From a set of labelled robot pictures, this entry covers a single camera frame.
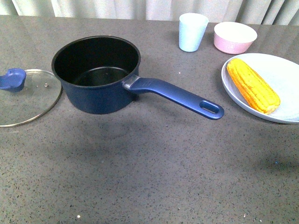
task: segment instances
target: blue saucepan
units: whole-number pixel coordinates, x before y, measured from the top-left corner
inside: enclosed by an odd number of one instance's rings
[[[224,115],[221,106],[168,82],[138,76],[140,52],[131,42],[113,36],[91,36],[62,47],[52,60],[70,102],[92,114],[118,111],[137,94],[152,92],[208,119]]]

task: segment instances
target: plate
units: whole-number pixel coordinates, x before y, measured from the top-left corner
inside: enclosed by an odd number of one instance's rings
[[[255,70],[279,95],[280,106],[271,114],[263,114],[251,108],[227,72],[227,63],[240,58]],[[228,95],[244,110],[265,120],[283,123],[299,123],[299,65],[273,55],[248,53],[227,60],[221,71],[222,83]]]

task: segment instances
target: bowl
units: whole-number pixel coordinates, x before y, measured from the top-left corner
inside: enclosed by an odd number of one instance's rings
[[[256,31],[242,23],[221,22],[214,27],[214,45],[227,54],[244,53],[256,38]]]

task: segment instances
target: lid knob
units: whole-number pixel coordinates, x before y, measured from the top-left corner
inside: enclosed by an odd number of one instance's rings
[[[19,92],[24,88],[26,72],[23,69],[8,69],[7,73],[0,76],[0,90]]]

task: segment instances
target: corn cob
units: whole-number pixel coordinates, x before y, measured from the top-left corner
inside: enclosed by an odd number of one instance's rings
[[[277,93],[243,60],[232,59],[227,70],[250,107],[264,114],[270,114],[279,107]]]

